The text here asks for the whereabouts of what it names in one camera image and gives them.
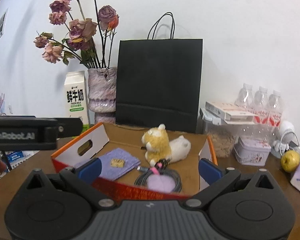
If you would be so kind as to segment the yellow white plush toy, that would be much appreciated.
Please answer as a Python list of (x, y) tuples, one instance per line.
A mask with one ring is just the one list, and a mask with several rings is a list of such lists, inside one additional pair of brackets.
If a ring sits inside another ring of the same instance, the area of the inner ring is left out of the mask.
[(141, 141), (146, 148), (145, 158), (150, 167), (154, 167), (161, 159), (169, 164), (184, 160), (191, 149), (190, 141), (183, 135), (170, 141), (164, 124), (149, 129)]

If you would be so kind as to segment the small gold block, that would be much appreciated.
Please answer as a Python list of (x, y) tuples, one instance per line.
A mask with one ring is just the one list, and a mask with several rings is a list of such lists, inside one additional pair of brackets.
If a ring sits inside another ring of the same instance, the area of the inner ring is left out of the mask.
[(110, 166), (115, 168), (123, 168), (125, 166), (125, 160), (124, 159), (116, 159), (113, 158), (110, 160)]

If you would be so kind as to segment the purple cloth pouch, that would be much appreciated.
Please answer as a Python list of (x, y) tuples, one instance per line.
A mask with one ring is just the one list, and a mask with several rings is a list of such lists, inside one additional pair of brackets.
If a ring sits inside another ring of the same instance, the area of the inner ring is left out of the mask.
[(98, 158), (77, 164), (75, 174), (91, 184), (96, 178), (115, 181), (137, 168), (141, 161), (127, 151), (116, 148)]

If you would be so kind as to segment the orange cardboard box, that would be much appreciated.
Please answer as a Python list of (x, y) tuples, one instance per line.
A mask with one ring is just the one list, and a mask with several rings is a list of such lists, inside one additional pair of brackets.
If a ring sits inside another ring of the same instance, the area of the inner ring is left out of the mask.
[[(144, 133), (145, 129), (143, 128), (98, 123), (54, 152), (51, 160), (55, 171), (59, 172), (67, 166), (74, 166), (90, 158), (98, 158), (111, 150), (120, 148), (137, 157), (141, 161), (141, 165), (147, 167), (145, 150), (141, 143)], [(180, 174), (181, 192), (162, 193), (135, 186), (134, 181), (139, 176), (137, 170), (128, 172), (116, 181), (97, 178), (92, 186), (117, 203), (122, 200), (186, 200), (197, 194), (208, 187), (208, 183), (199, 175), (199, 161), (206, 158), (217, 164), (215, 149), (212, 140), (207, 135), (178, 131), (168, 132), (171, 139), (181, 135), (190, 141), (190, 152), (185, 160), (169, 166)]]

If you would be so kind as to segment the small white tin box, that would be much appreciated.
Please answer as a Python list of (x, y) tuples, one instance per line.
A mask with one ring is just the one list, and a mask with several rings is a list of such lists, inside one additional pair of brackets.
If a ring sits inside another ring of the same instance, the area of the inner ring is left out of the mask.
[(265, 166), (271, 146), (263, 140), (239, 137), (234, 146), (236, 160), (242, 165)]

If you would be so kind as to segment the clear plastic food container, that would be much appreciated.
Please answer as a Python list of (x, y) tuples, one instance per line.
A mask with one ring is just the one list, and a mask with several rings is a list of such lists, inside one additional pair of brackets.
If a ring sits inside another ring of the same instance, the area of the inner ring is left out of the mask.
[(238, 142), (239, 136), (251, 136), (253, 121), (225, 121), (205, 108), (200, 109), (202, 133), (207, 134), (218, 158), (228, 157)]

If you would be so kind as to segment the flat white red box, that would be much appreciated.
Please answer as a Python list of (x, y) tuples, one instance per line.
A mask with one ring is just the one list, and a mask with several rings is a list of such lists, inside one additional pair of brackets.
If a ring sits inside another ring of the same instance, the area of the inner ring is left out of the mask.
[(253, 125), (255, 114), (233, 103), (206, 102), (205, 108), (229, 125)]

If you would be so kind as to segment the white green milk carton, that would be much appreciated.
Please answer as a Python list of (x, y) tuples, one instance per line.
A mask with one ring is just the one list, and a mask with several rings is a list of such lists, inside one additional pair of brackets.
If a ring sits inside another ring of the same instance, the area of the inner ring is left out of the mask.
[(80, 118), (82, 133), (90, 128), (85, 72), (68, 72), (64, 81), (66, 112), (70, 118)]

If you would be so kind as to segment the yellow green apple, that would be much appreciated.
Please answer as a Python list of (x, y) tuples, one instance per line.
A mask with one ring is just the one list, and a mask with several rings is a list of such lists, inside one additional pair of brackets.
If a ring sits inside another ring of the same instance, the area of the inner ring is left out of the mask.
[(296, 170), (300, 164), (300, 154), (294, 150), (289, 150), (284, 153), (281, 158), (281, 167), (285, 172), (291, 173)]

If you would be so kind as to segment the water bottle left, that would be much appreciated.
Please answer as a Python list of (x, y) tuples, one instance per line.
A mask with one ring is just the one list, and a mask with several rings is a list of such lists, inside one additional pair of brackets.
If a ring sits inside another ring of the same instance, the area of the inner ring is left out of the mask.
[(235, 101), (235, 105), (238, 107), (243, 107), (247, 111), (252, 111), (253, 109), (253, 86), (247, 83), (243, 84), (243, 88), (240, 89), (238, 97)]

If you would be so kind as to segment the water bottle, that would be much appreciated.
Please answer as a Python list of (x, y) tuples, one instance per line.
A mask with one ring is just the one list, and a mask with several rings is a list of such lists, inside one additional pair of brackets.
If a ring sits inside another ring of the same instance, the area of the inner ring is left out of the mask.
[(279, 127), (283, 115), (284, 103), (281, 98), (281, 92), (273, 90), (269, 96), (267, 104), (267, 125), (270, 132), (274, 132)]
[(255, 93), (253, 110), (254, 110), (254, 120), (257, 124), (266, 124), (268, 118), (268, 89), (260, 86), (259, 90)]
[(238, 107), (243, 107), (247, 111), (252, 111), (253, 109), (253, 86), (247, 83), (243, 84), (243, 88), (240, 89), (238, 97), (235, 101), (235, 105)]

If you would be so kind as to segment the water bottle middle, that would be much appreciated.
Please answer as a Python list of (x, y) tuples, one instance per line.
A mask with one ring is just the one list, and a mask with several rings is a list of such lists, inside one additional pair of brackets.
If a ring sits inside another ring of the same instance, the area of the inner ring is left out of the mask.
[(268, 89), (260, 86), (259, 90), (255, 93), (253, 110), (254, 110), (254, 120), (257, 124), (266, 124), (268, 118)]

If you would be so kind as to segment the water bottle right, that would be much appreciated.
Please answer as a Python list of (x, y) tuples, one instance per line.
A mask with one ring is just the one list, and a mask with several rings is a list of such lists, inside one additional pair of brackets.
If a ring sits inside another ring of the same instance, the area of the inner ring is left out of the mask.
[(283, 115), (284, 103), (281, 98), (281, 92), (273, 90), (269, 96), (267, 104), (267, 125), (270, 132), (274, 132), (279, 127)]

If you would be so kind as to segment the purple textured vase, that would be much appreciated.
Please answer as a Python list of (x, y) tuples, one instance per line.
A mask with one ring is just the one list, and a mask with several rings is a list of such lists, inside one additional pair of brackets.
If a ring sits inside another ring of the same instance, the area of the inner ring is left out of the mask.
[(88, 70), (88, 107), (95, 123), (115, 123), (117, 68)]

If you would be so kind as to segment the black paper bag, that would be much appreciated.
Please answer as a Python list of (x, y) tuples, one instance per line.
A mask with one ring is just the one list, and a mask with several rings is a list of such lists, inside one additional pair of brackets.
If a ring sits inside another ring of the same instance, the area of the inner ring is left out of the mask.
[(122, 40), (116, 81), (116, 123), (194, 133), (197, 127), (203, 40), (154, 38), (159, 21), (145, 40)]

